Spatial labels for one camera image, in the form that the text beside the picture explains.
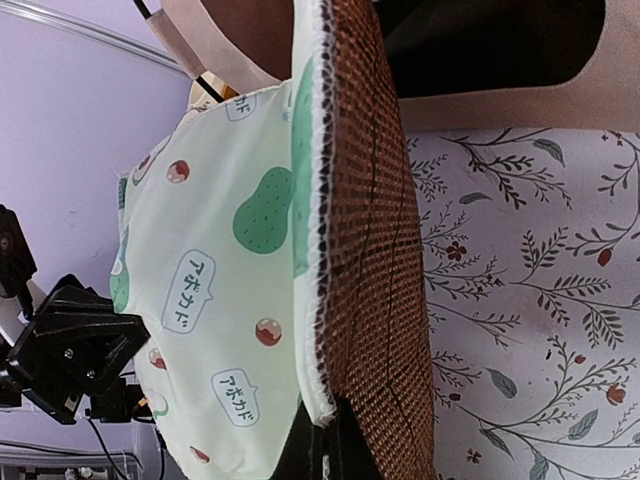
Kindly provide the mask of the black tent pole one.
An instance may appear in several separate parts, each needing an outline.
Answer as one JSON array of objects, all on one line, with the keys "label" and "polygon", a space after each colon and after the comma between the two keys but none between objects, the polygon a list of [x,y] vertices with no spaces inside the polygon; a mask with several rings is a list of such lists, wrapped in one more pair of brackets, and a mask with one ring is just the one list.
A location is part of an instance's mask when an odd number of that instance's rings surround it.
[{"label": "black tent pole one", "polygon": [[[133,0],[134,5],[139,11],[144,20],[151,18],[152,14],[145,5],[143,0]],[[195,79],[195,82],[216,102],[222,103],[224,101],[223,96],[217,92],[202,76]]]}]

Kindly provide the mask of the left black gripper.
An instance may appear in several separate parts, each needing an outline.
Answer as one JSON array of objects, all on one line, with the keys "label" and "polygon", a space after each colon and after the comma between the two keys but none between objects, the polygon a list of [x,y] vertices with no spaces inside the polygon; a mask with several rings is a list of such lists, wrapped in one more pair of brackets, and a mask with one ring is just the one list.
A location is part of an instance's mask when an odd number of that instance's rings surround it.
[{"label": "left black gripper", "polygon": [[140,316],[125,313],[129,272],[118,255],[111,295],[68,274],[49,293],[35,284],[36,263],[14,211],[1,210],[1,405],[32,404],[73,425],[81,403],[102,423],[144,412],[142,390],[122,372],[149,340]]}]

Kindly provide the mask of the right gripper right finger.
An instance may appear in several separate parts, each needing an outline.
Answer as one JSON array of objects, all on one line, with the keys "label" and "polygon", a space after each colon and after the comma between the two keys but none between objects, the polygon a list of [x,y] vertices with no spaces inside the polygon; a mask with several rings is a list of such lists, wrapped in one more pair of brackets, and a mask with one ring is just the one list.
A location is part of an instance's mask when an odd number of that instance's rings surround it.
[{"label": "right gripper right finger", "polygon": [[328,478],[382,480],[348,400],[339,399],[327,429]]}]

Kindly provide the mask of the beige pet tent fabric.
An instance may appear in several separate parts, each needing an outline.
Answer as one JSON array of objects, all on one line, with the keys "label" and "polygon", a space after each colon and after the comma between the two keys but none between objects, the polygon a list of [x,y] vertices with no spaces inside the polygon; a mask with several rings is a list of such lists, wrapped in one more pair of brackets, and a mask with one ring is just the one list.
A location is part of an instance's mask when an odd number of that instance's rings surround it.
[{"label": "beige pet tent fabric", "polygon": [[316,56],[384,84],[408,131],[639,128],[635,1],[164,1],[138,10],[191,78],[239,93]]}]

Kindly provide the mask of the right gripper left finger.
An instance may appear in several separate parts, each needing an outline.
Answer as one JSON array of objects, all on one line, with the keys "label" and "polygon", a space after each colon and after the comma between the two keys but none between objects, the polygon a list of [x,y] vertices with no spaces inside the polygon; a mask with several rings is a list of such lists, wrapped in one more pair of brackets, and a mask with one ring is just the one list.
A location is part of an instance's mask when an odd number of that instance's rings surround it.
[{"label": "right gripper left finger", "polygon": [[323,478],[324,430],[315,426],[299,400],[296,415],[279,459],[279,480]]}]

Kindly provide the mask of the avocado print pet mat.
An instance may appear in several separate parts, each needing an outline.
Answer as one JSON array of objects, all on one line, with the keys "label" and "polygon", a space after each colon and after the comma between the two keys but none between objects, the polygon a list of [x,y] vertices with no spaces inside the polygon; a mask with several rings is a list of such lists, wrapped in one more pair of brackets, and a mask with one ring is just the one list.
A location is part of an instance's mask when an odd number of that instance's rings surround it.
[{"label": "avocado print pet mat", "polygon": [[400,111],[316,56],[192,105],[119,187],[135,367],[189,479],[279,479],[299,400],[351,404],[383,479],[432,479],[433,377]]}]

